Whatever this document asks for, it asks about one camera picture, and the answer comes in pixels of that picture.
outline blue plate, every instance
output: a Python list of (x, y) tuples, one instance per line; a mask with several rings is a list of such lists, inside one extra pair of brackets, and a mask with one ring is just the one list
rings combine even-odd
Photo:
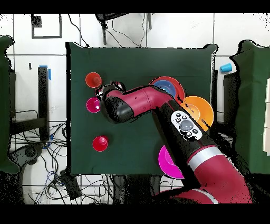
[(153, 84), (156, 87), (159, 87), (160, 89), (165, 90), (167, 93), (171, 94), (173, 97), (176, 95), (176, 90), (173, 84), (171, 84), (169, 81), (160, 80)]

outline pink cup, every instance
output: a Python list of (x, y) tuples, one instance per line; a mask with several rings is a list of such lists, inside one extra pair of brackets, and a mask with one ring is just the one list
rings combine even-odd
[(100, 111), (100, 102), (97, 97), (90, 98), (86, 103), (86, 108), (91, 113), (97, 113)]

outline floor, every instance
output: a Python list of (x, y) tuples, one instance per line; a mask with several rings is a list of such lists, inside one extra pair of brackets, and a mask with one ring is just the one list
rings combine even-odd
[[(66, 41), (74, 41), (85, 46), (84, 41), (93, 47), (104, 47), (102, 29), (94, 14), (71, 14), (72, 23), (78, 26), (80, 33), (69, 20), (67, 14), (62, 14), (62, 38), (58, 39), (32, 39), (30, 15), (0, 15), (0, 35), (9, 35), (14, 38), (15, 44), (7, 49), (7, 56), (11, 61), (12, 69), (17, 74), (16, 80), (16, 111), (38, 110), (37, 98), (37, 67), (47, 65), (51, 69), (51, 80), (49, 80), (49, 111), (50, 126), (56, 126), (66, 121)], [(144, 13), (128, 14), (116, 18), (113, 28), (127, 35), (133, 42), (149, 48), (202, 48), (206, 44), (218, 45), (214, 68), (231, 63), (233, 71), (236, 67), (229, 56), (236, 54), (238, 44), (241, 40), (253, 40), (261, 46), (270, 45), (270, 24), (268, 14), (159, 14), (154, 13), (152, 17), (152, 30), (146, 30), (146, 17)], [(57, 36), (59, 35), (59, 15), (41, 14), (42, 27), (34, 29), (35, 36)], [(125, 47), (136, 47), (127, 37), (117, 33), (112, 28), (112, 21), (108, 22), (108, 31)], [(107, 48), (119, 47), (117, 41), (107, 33)], [(223, 120), (223, 77), (224, 73), (218, 74), (218, 120)], [(16, 119), (35, 118), (35, 112), (17, 114)], [(34, 134), (27, 132), (29, 139)], [(54, 138), (65, 140), (61, 131), (56, 132)], [(25, 144), (22, 136), (16, 135), (12, 139), (11, 151)], [(61, 147), (57, 157), (59, 170), (66, 168), (66, 148)], [(42, 152), (46, 161), (46, 167), (52, 170), (52, 159), (47, 150)], [(25, 202), (33, 204), (37, 194), (49, 183), (48, 172), (45, 162), (38, 158), (36, 164), (28, 165), (25, 169), (23, 179), (23, 190)], [(52, 200), (43, 193), (36, 199), (41, 204), (88, 204), (93, 198), (107, 203), (108, 194), (104, 188), (100, 188), (101, 175), (82, 175), (77, 177), (79, 186), (85, 195), (94, 195), (92, 198), (82, 197), (70, 201), (69, 198)], [(180, 180), (162, 177), (161, 190), (171, 187), (182, 186)], [(57, 191), (52, 192), (55, 198), (59, 198)]]

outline orange plate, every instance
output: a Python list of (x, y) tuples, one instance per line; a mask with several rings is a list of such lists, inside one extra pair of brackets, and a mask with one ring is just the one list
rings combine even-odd
[(196, 96), (186, 97), (181, 104), (181, 107), (183, 107), (187, 112), (189, 112), (193, 119), (194, 117), (198, 117), (198, 112), (194, 109), (194, 106), (198, 108), (200, 113), (197, 123), (203, 128), (204, 131), (207, 131), (208, 127), (205, 125), (205, 123), (209, 127), (211, 127), (214, 121), (214, 112), (211, 105), (205, 99)]

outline control panel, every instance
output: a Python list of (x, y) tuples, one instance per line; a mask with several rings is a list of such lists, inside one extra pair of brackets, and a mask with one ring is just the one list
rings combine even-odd
[(175, 111), (171, 115), (171, 122), (178, 130), (178, 132), (187, 140), (196, 139), (199, 140), (203, 134), (195, 124), (183, 111)]

